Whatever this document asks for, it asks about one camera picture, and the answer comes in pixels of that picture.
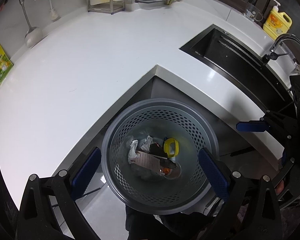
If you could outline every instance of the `sink faucet handle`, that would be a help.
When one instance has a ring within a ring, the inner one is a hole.
[[[275,52],[271,52],[270,53],[270,59],[276,60],[278,57],[284,56],[284,55],[288,55],[288,53],[277,54]]]
[[[288,55],[288,53],[277,54],[275,52],[271,52],[269,55],[265,54],[261,60],[264,64],[267,64],[271,59],[277,60],[278,57],[284,56],[284,55]]]

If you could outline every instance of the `trash can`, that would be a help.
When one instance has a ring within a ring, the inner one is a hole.
[[[165,137],[179,142],[177,179],[145,181],[133,174],[127,138],[147,135],[159,144]],[[151,98],[123,110],[109,126],[102,143],[102,169],[109,187],[126,205],[148,214],[172,214],[194,205],[210,188],[198,162],[203,147],[219,158],[217,137],[201,114],[173,99]]]

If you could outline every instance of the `black sink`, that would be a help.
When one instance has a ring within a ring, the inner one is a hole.
[[[180,48],[226,77],[266,112],[296,117],[290,94],[278,76],[249,47],[215,25]]]

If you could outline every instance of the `crumpled tissue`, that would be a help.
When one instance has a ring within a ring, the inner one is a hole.
[[[128,163],[129,164],[132,163],[131,160],[133,160],[135,157],[137,157],[137,154],[136,154],[137,146],[138,146],[138,140],[132,141],[132,143],[130,145],[130,151],[128,153]]]
[[[152,144],[152,140],[152,137],[148,135],[145,139],[145,142],[141,145],[140,148],[146,153],[150,152],[150,145]]]

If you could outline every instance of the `metal screw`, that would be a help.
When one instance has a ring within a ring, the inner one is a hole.
[[[31,175],[29,176],[29,180],[34,181],[36,177],[37,177],[37,175],[31,174]]]
[[[241,177],[241,174],[240,174],[240,172],[238,172],[238,171],[232,172],[232,175],[233,175],[235,178],[240,178],[240,177]]]
[[[263,176],[263,179],[264,179],[265,181],[270,181],[270,177],[269,177],[268,175],[264,175],[264,176]]]
[[[59,171],[58,174],[59,174],[60,177],[64,177],[64,176],[67,175],[67,171],[66,170],[62,170],[62,171]]]

